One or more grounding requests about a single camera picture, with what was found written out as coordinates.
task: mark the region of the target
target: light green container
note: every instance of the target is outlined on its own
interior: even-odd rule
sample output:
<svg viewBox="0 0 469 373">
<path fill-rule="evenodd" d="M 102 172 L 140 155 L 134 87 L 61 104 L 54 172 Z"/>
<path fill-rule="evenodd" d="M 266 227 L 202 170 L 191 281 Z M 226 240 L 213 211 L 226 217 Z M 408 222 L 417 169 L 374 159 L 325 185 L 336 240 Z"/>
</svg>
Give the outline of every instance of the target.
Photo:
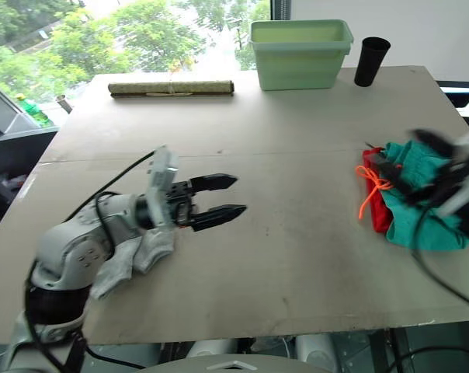
<svg viewBox="0 0 469 373">
<path fill-rule="evenodd" d="M 331 88 L 350 52 L 352 33 L 345 21 L 257 21 L 251 42 L 260 88 Z"/>
</svg>

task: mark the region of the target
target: green cloth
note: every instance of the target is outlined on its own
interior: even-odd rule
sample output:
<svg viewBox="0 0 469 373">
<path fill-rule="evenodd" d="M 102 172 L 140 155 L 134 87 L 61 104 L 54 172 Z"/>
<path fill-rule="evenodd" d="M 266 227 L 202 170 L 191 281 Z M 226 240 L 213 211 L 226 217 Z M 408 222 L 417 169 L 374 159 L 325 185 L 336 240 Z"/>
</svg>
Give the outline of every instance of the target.
<svg viewBox="0 0 469 373">
<path fill-rule="evenodd" d="M 388 161 L 402 165 L 402 179 L 415 190 L 429 184 L 434 179 L 436 170 L 448 162 L 448 159 L 416 141 L 405 145 L 390 142 L 383 154 Z M 393 222 L 386 234 L 387 240 L 411 247 L 415 224 L 421 211 L 405 204 L 396 189 L 382 190 L 381 194 L 393 214 Z M 469 245 L 469 238 L 457 230 L 459 222 L 460 219 L 455 215 L 440 218 L 436 215 L 436 209 L 432 209 L 419 231 L 419 248 L 439 251 L 465 248 Z"/>
</svg>

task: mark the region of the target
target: black plastic cup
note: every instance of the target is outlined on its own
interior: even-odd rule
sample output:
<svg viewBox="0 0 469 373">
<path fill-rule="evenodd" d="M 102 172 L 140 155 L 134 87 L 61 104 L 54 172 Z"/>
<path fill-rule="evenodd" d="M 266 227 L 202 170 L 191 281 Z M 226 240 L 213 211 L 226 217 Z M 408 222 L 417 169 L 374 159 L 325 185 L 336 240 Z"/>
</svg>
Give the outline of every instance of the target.
<svg viewBox="0 0 469 373">
<path fill-rule="evenodd" d="M 362 40 L 359 66 L 357 67 L 354 82 L 361 87 L 373 84 L 377 71 L 391 44 L 380 37 L 367 37 Z"/>
</svg>

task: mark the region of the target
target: black wire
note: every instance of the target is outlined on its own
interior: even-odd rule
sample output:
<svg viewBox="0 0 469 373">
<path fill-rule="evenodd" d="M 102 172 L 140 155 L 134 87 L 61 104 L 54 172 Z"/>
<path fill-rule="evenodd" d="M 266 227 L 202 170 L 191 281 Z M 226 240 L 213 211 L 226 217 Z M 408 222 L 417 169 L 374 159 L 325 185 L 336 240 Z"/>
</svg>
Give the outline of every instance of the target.
<svg viewBox="0 0 469 373">
<path fill-rule="evenodd" d="M 142 163 L 146 159 L 149 159 L 150 157 L 152 157 L 153 154 L 155 154 L 155 150 L 144 155 L 143 157 L 138 159 L 136 162 L 131 163 L 127 168 L 125 168 L 121 173 L 119 173 L 119 175 L 111 179 L 107 184 L 105 184 L 100 189 L 98 189 L 94 194 L 86 198 L 86 200 L 82 204 L 80 204 L 79 207 L 76 208 L 64 221 L 71 220 L 84 206 L 86 206 L 88 203 L 92 201 L 93 198 L 95 198 L 96 194 L 103 192 L 105 189 L 107 189 L 112 184 L 114 184 L 118 179 L 126 175 L 129 171 L 131 171 L 134 167 L 138 166 L 140 163 Z"/>
<path fill-rule="evenodd" d="M 100 198 L 103 196 L 116 196 L 118 193 L 115 192 L 99 192 L 95 196 L 95 211 L 96 211 L 96 216 L 98 217 L 98 220 L 100 221 L 100 224 L 102 225 L 103 232 L 105 233 L 107 239 L 109 240 L 110 244 L 110 255 L 107 258 L 110 259 L 113 257 L 113 254 L 116 253 L 116 241 L 113 239 L 112 232 L 110 231 L 110 228 L 108 224 L 106 223 L 105 219 L 103 218 L 102 211 L 100 210 Z"/>
<path fill-rule="evenodd" d="M 419 232 L 421 230 L 422 224 L 426 220 L 426 217 L 428 216 L 429 211 L 431 210 L 433 206 L 431 204 L 426 205 L 421 213 L 421 216 L 419 217 L 417 223 L 415 224 L 414 228 L 414 235 L 412 237 L 412 251 L 411 255 L 414 261 L 419 265 L 419 268 L 433 281 L 435 281 L 439 286 L 447 290 L 449 293 L 452 295 L 456 296 L 459 298 L 461 301 L 467 303 L 469 305 L 469 297 L 462 294 L 460 291 L 458 291 L 456 288 L 454 288 L 452 285 L 448 284 L 443 280 L 441 277 L 439 277 L 437 274 L 435 274 L 426 264 L 423 256 L 422 256 L 422 251 L 419 249 Z"/>
<path fill-rule="evenodd" d="M 143 157 L 139 158 L 136 162 L 133 162 L 130 164 L 127 168 L 125 168 L 122 172 L 120 172 L 117 176 L 115 176 L 113 179 L 111 179 L 108 183 L 106 183 L 104 186 L 99 188 L 95 193 L 93 193 L 90 197 L 88 197 L 83 203 L 81 203 L 78 208 L 76 208 L 65 220 L 69 221 L 71 220 L 84 206 L 86 206 L 89 202 L 92 201 L 93 198 L 95 198 L 95 210 L 96 214 L 102 223 L 102 228 L 103 231 L 106 233 L 106 236 L 110 242 L 110 245 L 112 246 L 112 255 L 115 253 L 115 241 L 113 240 L 112 235 L 110 234 L 110 230 L 108 225 L 106 224 L 105 220 L 102 217 L 101 211 L 99 209 L 99 199 L 100 197 L 104 195 L 116 195 L 117 193 L 114 192 L 106 192 L 105 189 L 110 187 L 112 184 L 114 184 L 118 179 L 120 179 L 122 176 L 124 176 L 126 173 L 131 171 L 134 167 L 142 163 L 144 160 L 149 159 L 150 157 L 153 156 L 155 153 L 155 150 L 152 152 L 149 152 L 148 154 L 144 155 Z M 35 348 L 60 372 L 60 373 L 72 373 L 72 371 L 67 368 L 65 365 L 63 365 L 51 352 L 50 350 L 44 345 L 43 341 L 40 339 L 40 336 L 38 335 L 36 328 L 34 326 L 33 319 L 31 318 L 31 311 L 30 311 L 30 293 L 31 289 L 33 288 L 33 284 L 31 283 L 31 277 L 33 276 L 34 269 L 36 267 L 37 261 L 34 260 L 33 264 L 31 265 L 30 271 L 27 275 L 26 279 L 26 284 L 25 284 L 25 291 L 24 291 L 24 318 L 26 319 L 26 325 L 27 329 L 29 331 L 29 334 L 31 336 L 31 339 L 33 340 Z M 93 356 L 96 359 L 107 361 L 109 363 L 114 363 L 114 364 L 120 364 L 120 365 L 126 365 L 128 367 L 136 368 L 136 369 L 143 369 L 145 367 L 138 365 L 138 364 L 133 364 L 133 363 L 128 363 L 126 361 L 121 361 L 117 359 L 112 359 L 110 357 L 104 357 L 96 354 L 92 350 L 89 349 L 89 347 L 86 347 L 86 352 Z"/>
<path fill-rule="evenodd" d="M 27 329 L 30 332 L 31 339 L 33 340 L 34 347 L 60 372 L 60 373 L 72 373 L 69 368 L 64 366 L 43 344 L 43 341 L 40 339 L 36 328 L 34 327 L 33 320 L 31 319 L 30 313 L 30 293 L 33 288 L 31 283 L 31 276 L 33 275 L 34 268 L 36 267 L 36 261 L 33 261 L 31 265 L 29 275 L 26 280 L 25 290 L 24 290 L 24 318 L 26 319 Z"/>
<path fill-rule="evenodd" d="M 403 355 L 399 356 L 398 359 L 387 368 L 385 373 L 390 373 L 391 371 L 393 371 L 394 368 L 397 368 L 402 363 L 402 361 L 407 359 L 408 357 L 412 357 L 416 354 L 423 354 L 425 352 L 444 351 L 444 350 L 447 350 L 447 351 L 461 351 L 461 352 L 465 352 L 466 354 L 469 354 L 469 349 L 464 348 L 464 347 L 458 347 L 458 346 L 428 346 L 428 347 L 422 347 L 422 348 L 418 348 L 417 350 L 412 350 L 412 351 L 408 352 L 407 354 L 403 354 Z"/>
<path fill-rule="evenodd" d="M 129 361 L 112 359 L 111 357 L 98 355 L 95 351 L 93 351 L 91 348 L 89 348 L 89 346 L 86 346 L 86 352 L 88 353 L 89 356 L 94 357 L 95 359 L 98 359 L 98 360 L 101 360 L 101 361 L 106 361 L 107 363 L 124 365 L 126 367 L 135 368 L 135 369 L 145 369 L 146 368 L 143 365 L 130 363 Z"/>
</svg>

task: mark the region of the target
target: orange drawstring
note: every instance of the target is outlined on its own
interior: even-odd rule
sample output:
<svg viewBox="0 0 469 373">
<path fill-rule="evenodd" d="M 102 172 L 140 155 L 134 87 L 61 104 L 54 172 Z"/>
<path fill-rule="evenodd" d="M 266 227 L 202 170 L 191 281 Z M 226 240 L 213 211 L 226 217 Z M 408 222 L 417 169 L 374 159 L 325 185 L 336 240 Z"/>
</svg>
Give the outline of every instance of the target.
<svg viewBox="0 0 469 373">
<path fill-rule="evenodd" d="M 369 203 L 370 199 L 373 197 L 373 195 L 378 191 L 378 190 L 389 190 L 393 188 L 393 185 L 386 180 L 386 179 L 381 179 L 372 169 L 364 166 L 357 166 L 356 167 L 356 174 L 360 177 L 363 177 L 364 179 L 369 179 L 372 180 L 374 183 L 374 188 L 371 190 L 371 193 L 369 193 L 369 196 L 364 200 L 364 202 L 360 205 L 359 209 L 359 220 L 363 218 L 364 216 L 364 209 L 366 208 L 367 204 Z"/>
</svg>

